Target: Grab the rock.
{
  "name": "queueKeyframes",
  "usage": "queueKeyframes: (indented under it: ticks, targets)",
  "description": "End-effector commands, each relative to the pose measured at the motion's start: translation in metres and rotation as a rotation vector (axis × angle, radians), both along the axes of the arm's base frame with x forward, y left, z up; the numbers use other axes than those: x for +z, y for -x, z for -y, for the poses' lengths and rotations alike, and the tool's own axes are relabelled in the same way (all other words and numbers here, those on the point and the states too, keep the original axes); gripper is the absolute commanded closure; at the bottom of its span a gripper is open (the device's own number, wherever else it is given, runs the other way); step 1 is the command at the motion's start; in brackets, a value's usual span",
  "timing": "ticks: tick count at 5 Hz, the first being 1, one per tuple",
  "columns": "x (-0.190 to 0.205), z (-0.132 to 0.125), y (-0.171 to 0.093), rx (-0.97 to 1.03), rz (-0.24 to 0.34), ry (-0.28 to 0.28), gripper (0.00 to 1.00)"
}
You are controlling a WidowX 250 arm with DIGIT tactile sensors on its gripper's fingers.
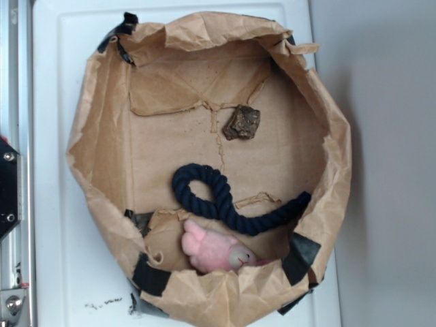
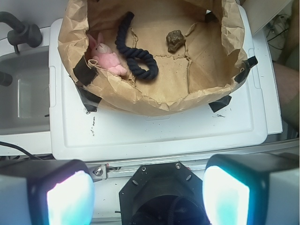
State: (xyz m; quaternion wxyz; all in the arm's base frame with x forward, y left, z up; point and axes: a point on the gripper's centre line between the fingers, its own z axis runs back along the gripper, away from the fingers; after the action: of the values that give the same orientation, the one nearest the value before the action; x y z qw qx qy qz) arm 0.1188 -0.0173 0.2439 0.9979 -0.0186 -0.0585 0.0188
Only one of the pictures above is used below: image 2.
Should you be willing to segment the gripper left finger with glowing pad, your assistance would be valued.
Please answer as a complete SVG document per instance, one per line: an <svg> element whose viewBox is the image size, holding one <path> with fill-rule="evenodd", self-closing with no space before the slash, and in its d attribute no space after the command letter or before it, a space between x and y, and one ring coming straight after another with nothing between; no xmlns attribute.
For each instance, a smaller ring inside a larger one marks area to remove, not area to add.
<svg viewBox="0 0 300 225"><path fill-rule="evenodd" d="M2 225L89 225L95 190L81 160L0 163Z"/></svg>

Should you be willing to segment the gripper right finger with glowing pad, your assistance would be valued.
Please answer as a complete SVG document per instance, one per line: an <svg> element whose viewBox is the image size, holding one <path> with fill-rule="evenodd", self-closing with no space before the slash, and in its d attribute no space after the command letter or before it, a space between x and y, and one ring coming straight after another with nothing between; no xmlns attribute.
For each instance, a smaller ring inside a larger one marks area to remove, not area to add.
<svg viewBox="0 0 300 225"><path fill-rule="evenodd" d="M300 157L215 154L206 164L202 195L213 225L298 225Z"/></svg>

